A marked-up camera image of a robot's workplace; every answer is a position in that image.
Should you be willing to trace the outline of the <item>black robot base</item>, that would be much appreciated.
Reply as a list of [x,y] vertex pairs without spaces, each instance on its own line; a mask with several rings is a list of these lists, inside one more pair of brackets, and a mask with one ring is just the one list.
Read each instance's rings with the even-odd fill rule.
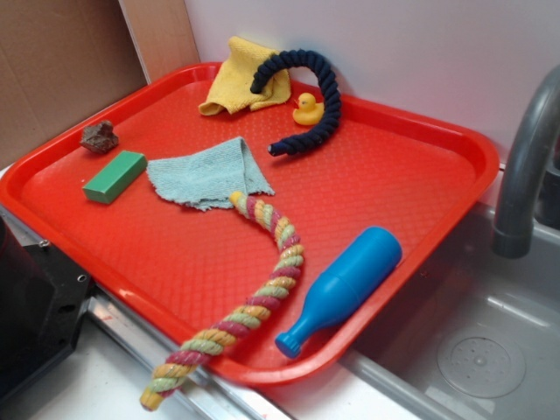
[[1,402],[74,352],[94,282],[52,244],[22,245],[1,222]]

